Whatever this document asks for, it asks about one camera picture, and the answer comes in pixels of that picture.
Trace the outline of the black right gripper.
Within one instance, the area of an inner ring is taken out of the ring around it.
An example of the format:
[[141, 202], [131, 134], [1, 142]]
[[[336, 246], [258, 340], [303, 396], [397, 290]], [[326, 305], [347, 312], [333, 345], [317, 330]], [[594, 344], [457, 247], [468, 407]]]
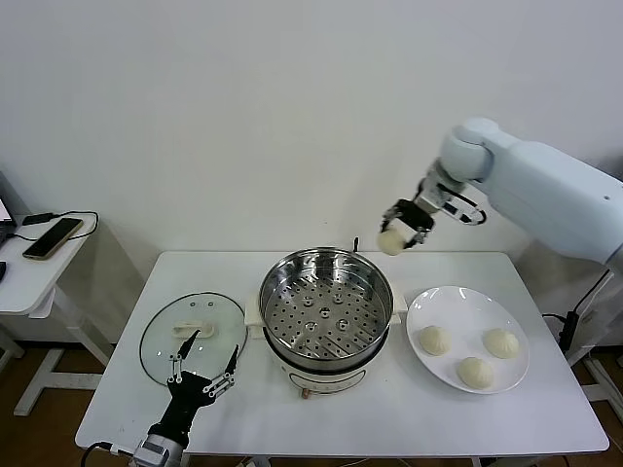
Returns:
[[404, 249], [424, 244], [428, 230], [432, 230], [434, 227], [434, 220], [426, 211], [418, 207], [413, 201], [403, 198], [399, 199], [383, 214], [380, 233], [393, 229], [398, 221], [413, 231], [412, 236], [404, 241]]

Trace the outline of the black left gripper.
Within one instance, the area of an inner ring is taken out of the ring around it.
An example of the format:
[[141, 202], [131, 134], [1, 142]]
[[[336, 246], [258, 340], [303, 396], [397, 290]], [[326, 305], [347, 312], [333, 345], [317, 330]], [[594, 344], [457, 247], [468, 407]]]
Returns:
[[223, 373], [213, 379], [183, 371], [183, 362], [192, 350], [197, 329], [184, 340], [175, 354], [169, 355], [170, 375], [166, 379], [171, 399], [161, 420], [150, 427], [149, 435], [167, 438], [180, 446], [189, 445], [189, 433], [199, 409], [208, 407], [231, 389], [235, 381], [239, 346], [236, 345]]

